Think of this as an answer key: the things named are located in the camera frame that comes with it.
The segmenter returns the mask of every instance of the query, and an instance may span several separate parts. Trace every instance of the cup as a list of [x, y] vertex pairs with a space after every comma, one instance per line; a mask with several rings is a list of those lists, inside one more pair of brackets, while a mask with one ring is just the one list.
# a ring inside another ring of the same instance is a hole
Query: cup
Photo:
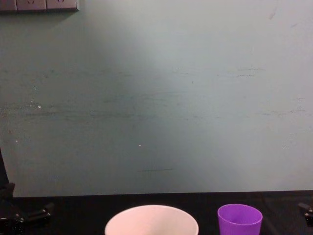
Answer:
[[196, 220], [188, 213], [168, 206], [130, 208], [114, 216], [105, 235], [198, 235]]
[[220, 207], [220, 235], [259, 235], [262, 213], [254, 207], [242, 204], [228, 204]]

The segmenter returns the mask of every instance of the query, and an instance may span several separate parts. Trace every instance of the white cup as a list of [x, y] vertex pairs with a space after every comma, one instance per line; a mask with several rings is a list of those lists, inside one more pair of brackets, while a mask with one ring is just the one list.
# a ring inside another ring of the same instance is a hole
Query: white cup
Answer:
[[130, 208], [114, 216], [105, 235], [198, 235], [196, 220], [188, 213], [168, 206]]

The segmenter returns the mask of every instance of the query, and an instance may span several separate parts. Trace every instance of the wall outlet panel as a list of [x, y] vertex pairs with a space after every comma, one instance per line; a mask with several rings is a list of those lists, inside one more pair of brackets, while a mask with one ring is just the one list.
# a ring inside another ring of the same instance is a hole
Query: wall outlet panel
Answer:
[[47, 10], [79, 10], [79, 0], [46, 0]]
[[18, 11], [46, 11], [45, 0], [17, 0]]
[[0, 0], [0, 12], [16, 12], [16, 0]]

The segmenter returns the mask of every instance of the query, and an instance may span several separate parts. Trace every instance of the table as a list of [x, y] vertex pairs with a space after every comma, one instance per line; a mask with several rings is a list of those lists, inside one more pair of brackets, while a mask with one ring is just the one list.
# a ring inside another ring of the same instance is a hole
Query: table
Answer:
[[103, 235], [105, 224], [130, 207], [160, 204], [190, 213], [199, 224], [199, 235], [218, 235], [217, 209], [229, 203], [256, 207], [263, 216], [261, 235], [313, 235], [297, 204], [313, 204], [313, 191], [169, 193], [67, 197], [15, 198], [24, 211], [55, 203], [55, 215], [44, 228], [29, 229], [27, 235]]

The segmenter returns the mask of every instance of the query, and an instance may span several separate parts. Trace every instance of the painted wall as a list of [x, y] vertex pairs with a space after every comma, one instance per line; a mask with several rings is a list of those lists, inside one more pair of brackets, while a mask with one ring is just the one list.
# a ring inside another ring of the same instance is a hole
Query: painted wall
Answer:
[[311, 0], [0, 17], [16, 196], [313, 189]]

